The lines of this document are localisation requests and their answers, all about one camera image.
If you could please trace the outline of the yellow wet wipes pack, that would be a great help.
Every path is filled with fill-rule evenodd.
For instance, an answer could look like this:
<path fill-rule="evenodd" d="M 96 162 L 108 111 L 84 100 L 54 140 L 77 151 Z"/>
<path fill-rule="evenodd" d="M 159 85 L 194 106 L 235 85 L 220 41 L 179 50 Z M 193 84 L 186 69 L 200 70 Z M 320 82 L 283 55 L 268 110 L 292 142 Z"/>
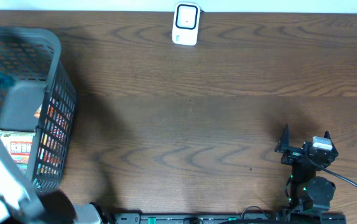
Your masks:
<path fill-rule="evenodd" d="M 0 130 L 0 139 L 14 163 L 24 174 L 27 172 L 32 141 L 35 133 Z"/>

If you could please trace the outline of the teal mouthwash bottle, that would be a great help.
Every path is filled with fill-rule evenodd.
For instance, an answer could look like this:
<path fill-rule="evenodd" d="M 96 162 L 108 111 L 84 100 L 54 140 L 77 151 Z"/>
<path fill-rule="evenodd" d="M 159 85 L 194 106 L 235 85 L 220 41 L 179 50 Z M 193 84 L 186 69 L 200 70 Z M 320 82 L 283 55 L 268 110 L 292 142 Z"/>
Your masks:
<path fill-rule="evenodd" d="M 4 73 L 0 73 L 0 88 L 7 89 L 15 85 L 16 80 Z"/>

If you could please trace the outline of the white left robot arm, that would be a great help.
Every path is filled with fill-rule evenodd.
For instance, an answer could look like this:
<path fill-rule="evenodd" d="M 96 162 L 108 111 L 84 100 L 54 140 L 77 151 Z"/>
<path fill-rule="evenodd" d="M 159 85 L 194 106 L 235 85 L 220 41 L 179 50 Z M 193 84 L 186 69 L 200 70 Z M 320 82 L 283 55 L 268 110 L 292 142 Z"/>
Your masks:
<path fill-rule="evenodd" d="M 93 204 L 74 205 L 60 190 L 38 194 L 0 139 L 0 223 L 106 223 Z"/>

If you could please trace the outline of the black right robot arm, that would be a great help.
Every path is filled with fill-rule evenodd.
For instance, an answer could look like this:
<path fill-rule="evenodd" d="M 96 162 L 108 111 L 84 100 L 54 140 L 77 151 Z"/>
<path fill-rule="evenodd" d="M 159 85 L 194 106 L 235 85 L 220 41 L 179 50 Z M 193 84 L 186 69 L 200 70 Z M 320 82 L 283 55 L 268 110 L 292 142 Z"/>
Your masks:
<path fill-rule="evenodd" d="M 317 175 L 338 156 L 329 132 L 325 132 L 323 137 L 314 136 L 302 147 L 291 146 L 289 140 L 289 125 L 286 124 L 274 151 L 282 154 L 282 164 L 292 168 L 285 189 L 290 209 L 310 214 L 329 211 L 336 187 L 333 182 Z"/>

